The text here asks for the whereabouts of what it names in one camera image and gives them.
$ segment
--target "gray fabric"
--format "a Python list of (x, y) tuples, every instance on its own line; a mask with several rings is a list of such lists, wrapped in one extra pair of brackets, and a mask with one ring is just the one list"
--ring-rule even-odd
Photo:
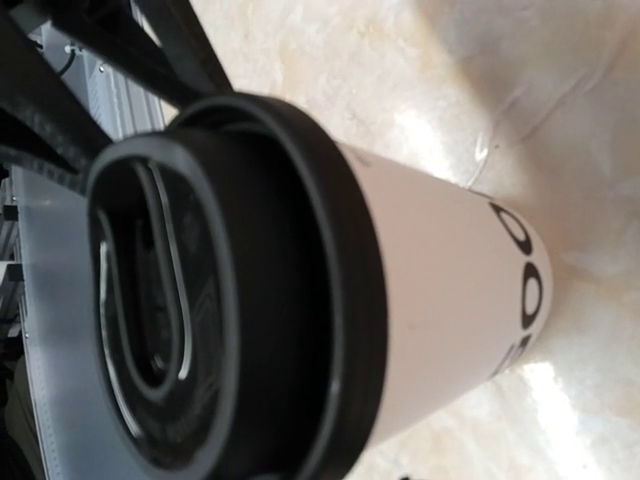
[(35, 478), (45, 480), (24, 357), (18, 361), (13, 381), (4, 412), (7, 432), (20, 446)]

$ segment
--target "disposable coffee cup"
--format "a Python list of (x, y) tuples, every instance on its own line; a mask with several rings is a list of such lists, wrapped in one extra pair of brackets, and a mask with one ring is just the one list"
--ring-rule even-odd
[(523, 219), (279, 100), (198, 102), (88, 190), (104, 382), (149, 478), (343, 478), (548, 314)]
[(375, 224), (389, 341), (369, 445), (513, 364), (549, 313), (553, 280), (535, 230), (497, 201), (341, 145)]

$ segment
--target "cup lid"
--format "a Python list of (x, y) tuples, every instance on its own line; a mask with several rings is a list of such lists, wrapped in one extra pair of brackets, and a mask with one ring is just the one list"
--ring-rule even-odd
[(335, 143), (217, 96), (107, 148), (89, 180), (115, 415), (158, 478), (342, 478), (380, 403), (380, 250)]

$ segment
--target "beige marble surface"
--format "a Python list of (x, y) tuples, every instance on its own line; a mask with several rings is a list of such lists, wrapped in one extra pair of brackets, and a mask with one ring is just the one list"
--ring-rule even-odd
[(369, 451), (350, 480), (640, 478), (640, 8), (194, 3), (237, 88), (473, 182), (528, 217), (552, 255), (555, 305), (531, 353)]

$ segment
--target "black logo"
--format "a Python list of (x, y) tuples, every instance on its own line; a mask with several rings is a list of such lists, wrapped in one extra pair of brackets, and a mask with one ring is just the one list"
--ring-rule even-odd
[(518, 217), (501, 206), (492, 202), (489, 202), (489, 206), (498, 217), (498, 220), (500, 220), (500, 223), (513, 240), (517, 249), (524, 256), (520, 301), (520, 324), (523, 330), (523, 337), (520, 342), (514, 343), (509, 347), (500, 364), (491, 374), (491, 377), (493, 377), (509, 365), (515, 363), (529, 345), (531, 333), (528, 333), (528, 330), (535, 324), (538, 314), (540, 313), (542, 300), (544, 298), (544, 289), (540, 271), (535, 263), (533, 263), (533, 259), (530, 258), (533, 254), (533, 242), (526, 227)]

